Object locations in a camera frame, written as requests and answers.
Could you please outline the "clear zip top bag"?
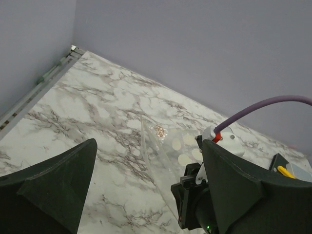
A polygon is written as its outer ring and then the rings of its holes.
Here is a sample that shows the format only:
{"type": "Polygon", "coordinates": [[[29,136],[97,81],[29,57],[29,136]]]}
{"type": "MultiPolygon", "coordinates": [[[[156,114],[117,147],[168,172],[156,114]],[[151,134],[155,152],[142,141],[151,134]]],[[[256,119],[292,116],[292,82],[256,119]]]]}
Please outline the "clear zip top bag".
{"type": "Polygon", "coordinates": [[[198,130],[165,128],[147,119],[141,121],[141,155],[154,184],[166,205],[178,218],[171,186],[180,182],[186,165],[202,163],[202,153],[195,137],[198,130]]]}

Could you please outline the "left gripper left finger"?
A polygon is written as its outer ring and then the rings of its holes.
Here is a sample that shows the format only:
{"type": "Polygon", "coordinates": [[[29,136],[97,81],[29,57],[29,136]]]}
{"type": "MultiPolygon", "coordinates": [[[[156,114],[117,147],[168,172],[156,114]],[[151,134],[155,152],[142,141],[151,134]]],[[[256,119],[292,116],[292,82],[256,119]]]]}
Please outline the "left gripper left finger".
{"type": "Polygon", "coordinates": [[[98,145],[89,139],[0,178],[2,234],[76,234],[98,145]]]}

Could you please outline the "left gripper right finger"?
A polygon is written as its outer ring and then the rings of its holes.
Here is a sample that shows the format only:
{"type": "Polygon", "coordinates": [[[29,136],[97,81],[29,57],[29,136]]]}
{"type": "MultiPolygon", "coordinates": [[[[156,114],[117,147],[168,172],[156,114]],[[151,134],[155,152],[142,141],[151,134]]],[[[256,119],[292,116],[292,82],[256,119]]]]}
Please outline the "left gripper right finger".
{"type": "Polygon", "coordinates": [[[221,234],[310,234],[312,185],[233,155],[210,140],[202,146],[221,234]]]}

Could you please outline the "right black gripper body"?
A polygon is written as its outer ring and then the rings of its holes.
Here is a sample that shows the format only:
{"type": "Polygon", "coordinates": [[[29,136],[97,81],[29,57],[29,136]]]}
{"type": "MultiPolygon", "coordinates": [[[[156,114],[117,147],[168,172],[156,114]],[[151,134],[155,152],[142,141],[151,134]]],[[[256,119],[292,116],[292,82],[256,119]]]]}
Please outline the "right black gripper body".
{"type": "Polygon", "coordinates": [[[199,169],[199,163],[188,164],[180,182],[171,186],[178,224],[183,230],[218,230],[209,184],[205,179],[195,182],[199,169]]]}

